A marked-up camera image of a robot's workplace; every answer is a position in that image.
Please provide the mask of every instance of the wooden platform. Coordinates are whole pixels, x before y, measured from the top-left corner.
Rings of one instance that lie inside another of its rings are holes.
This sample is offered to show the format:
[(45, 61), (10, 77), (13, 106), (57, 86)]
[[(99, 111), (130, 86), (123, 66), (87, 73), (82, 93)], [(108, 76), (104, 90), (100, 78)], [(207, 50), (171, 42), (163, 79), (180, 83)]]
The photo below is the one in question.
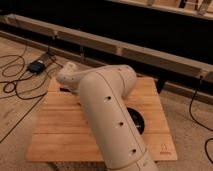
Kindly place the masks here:
[[(53, 79), (38, 116), (27, 152), (34, 162), (103, 161), (88, 127), (78, 97), (60, 92)], [(142, 113), (145, 132), (142, 135), (156, 161), (177, 160), (169, 127), (152, 78), (138, 78), (137, 85), (125, 101), (128, 107)]]

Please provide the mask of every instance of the screw hole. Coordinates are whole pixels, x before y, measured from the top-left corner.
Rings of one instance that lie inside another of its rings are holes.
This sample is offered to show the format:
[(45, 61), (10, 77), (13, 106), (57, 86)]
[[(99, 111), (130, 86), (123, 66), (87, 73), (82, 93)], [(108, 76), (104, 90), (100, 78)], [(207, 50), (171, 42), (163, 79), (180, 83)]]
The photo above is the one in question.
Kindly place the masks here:
[(120, 127), (122, 127), (124, 125), (123, 122), (119, 122), (118, 124), (119, 124)]
[(105, 101), (110, 101), (112, 99), (112, 97), (111, 96), (107, 96), (107, 97), (105, 97)]
[(133, 149), (132, 151), (132, 155), (136, 153), (136, 149)]

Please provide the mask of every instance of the wooden plank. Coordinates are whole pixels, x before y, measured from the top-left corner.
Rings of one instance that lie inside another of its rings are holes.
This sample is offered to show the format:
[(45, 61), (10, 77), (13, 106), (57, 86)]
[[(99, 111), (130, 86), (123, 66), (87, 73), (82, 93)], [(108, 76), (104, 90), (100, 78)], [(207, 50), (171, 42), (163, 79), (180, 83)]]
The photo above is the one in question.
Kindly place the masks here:
[[(145, 134), (143, 139), (154, 160), (177, 160), (169, 134)], [(92, 134), (34, 134), (32, 144), (26, 156), (30, 161), (103, 161)]]
[[(103, 161), (95, 139), (81, 110), (78, 96), (60, 92), (53, 79), (39, 113), (29, 161)], [(176, 160), (177, 155), (166, 117), (152, 78), (138, 78), (125, 99), (128, 107), (145, 120), (143, 139), (155, 160)]]

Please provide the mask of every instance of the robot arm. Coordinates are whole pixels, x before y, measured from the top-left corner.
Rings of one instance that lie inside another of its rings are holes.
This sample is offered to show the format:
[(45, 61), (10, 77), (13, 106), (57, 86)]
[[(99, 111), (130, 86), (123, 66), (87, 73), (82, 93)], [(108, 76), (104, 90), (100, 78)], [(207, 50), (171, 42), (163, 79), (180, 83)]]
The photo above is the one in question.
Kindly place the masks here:
[(157, 167), (122, 100), (136, 83), (127, 65), (77, 72), (68, 63), (59, 72), (61, 84), (78, 87), (80, 102), (108, 170), (157, 171)]

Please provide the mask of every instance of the power cord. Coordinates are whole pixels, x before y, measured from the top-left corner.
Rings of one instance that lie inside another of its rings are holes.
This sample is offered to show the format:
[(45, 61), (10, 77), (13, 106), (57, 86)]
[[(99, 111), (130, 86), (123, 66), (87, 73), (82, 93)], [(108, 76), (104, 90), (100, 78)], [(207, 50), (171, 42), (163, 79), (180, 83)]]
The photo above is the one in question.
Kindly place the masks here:
[[(193, 115), (193, 113), (192, 113), (192, 105), (193, 105), (193, 102), (194, 102), (194, 100), (195, 100), (195, 98), (196, 98), (196, 96), (197, 96), (197, 94), (198, 94), (199, 88), (200, 88), (200, 86), (202, 85), (202, 83), (203, 83), (203, 77), (200, 77), (199, 85), (197, 86), (197, 88), (196, 88), (196, 90), (195, 90), (195, 92), (194, 92), (194, 95), (193, 95), (193, 97), (192, 97), (192, 99), (191, 99), (191, 102), (190, 102), (189, 114), (190, 114), (192, 120), (193, 120), (196, 124), (200, 125), (201, 127), (207, 129), (207, 130), (210, 131), (210, 132), (213, 132), (213, 129), (211, 129), (211, 128), (205, 126), (204, 124), (202, 124), (201, 122), (199, 122), (197, 119), (195, 119), (195, 117), (194, 117), (194, 115)], [(213, 164), (213, 159), (210, 157), (207, 147), (208, 147), (208, 143), (209, 143), (210, 141), (212, 141), (212, 140), (213, 140), (213, 138), (207, 139), (206, 142), (205, 142), (205, 145), (204, 145), (204, 149), (205, 149), (206, 156), (207, 156), (208, 160), (211, 162), (211, 164)]]

